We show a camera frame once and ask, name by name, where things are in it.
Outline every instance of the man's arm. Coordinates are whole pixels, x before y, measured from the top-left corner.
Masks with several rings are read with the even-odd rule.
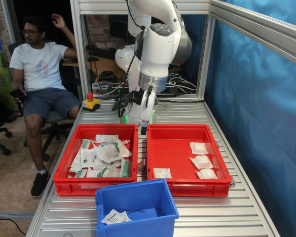
[[[24,72],[22,69],[13,69],[13,79],[12,79],[12,88],[13,90],[20,89],[24,95],[26,95],[25,90],[23,89],[23,78]],[[19,98],[14,98],[15,102],[21,103]]]
[[[75,40],[73,33],[68,29],[66,23],[61,15],[52,14],[51,18],[53,19],[54,25],[60,29],[69,39],[70,43],[73,45],[74,48],[67,48],[64,53],[64,58],[76,58],[77,51],[75,47]]]

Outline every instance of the man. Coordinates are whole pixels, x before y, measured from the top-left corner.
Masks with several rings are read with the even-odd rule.
[[[40,130],[50,110],[75,119],[80,105],[79,100],[62,86],[59,74],[60,60],[77,56],[74,35],[61,15],[53,14],[51,18],[74,48],[45,42],[46,26],[43,21],[39,17],[28,17],[24,20],[23,29],[26,43],[14,50],[10,62],[10,67],[14,69],[12,87],[22,90],[25,95],[23,114],[27,144],[38,170],[31,190],[35,198],[43,194],[50,177],[43,164]]]

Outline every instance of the floor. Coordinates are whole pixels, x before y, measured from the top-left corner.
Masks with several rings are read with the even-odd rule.
[[[39,204],[40,198],[32,198],[31,188],[36,175],[36,168],[31,159],[27,147],[23,146],[25,137],[25,123],[23,117],[17,118],[12,123],[4,125],[13,136],[7,138],[4,133],[0,133],[0,143],[11,150],[11,155],[4,156],[0,150],[0,215],[16,215],[14,219],[23,232],[27,232],[34,212]],[[42,137],[43,143],[48,135]],[[54,139],[47,149],[50,160],[45,162],[45,167],[52,172],[66,138],[61,136],[61,140]],[[15,224],[11,221],[0,221],[0,237],[23,236]]]

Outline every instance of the white t-shirt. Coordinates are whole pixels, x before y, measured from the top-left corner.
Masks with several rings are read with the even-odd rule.
[[[24,70],[26,91],[44,88],[64,89],[59,74],[59,62],[67,47],[55,42],[45,43],[41,49],[25,43],[18,46],[11,57],[10,67]]]

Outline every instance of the red plastic crate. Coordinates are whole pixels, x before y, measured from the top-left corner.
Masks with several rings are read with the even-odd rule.
[[[218,179],[200,179],[191,158],[190,142],[204,142],[207,156]],[[231,176],[222,159],[209,126],[204,124],[150,124],[147,128],[147,178],[154,179],[153,168],[169,168],[166,179],[173,196],[225,197]]]
[[[94,140],[97,134],[118,135],[132,153],[132,175],[128,178],[68,178],[71,164],[79,151],[82,139]],[[135,124],[82,124],[78,125],[54,175],[54,183],[59,195],[94,195],[97,189],[108,185],[137,181],[138,126]]]

